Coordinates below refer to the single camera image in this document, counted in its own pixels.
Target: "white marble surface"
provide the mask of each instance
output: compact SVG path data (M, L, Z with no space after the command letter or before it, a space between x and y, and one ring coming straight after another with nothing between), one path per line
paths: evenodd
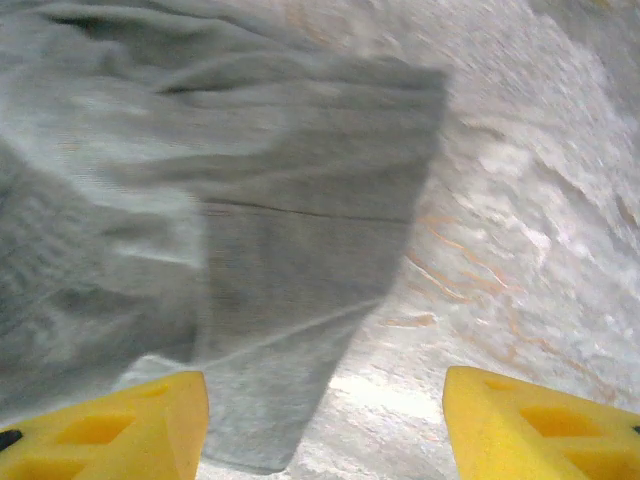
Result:
M457 478L453 364L640 412L637 2L243 2L455 75L401 281L277 477ZM202 465L199 480L251 477Z

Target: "gray cloth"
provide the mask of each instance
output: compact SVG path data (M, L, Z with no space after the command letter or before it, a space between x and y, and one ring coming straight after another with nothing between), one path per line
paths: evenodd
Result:
M0 15L0 422L200 368L205 456L283 469L393 283L444 74L216 3Z

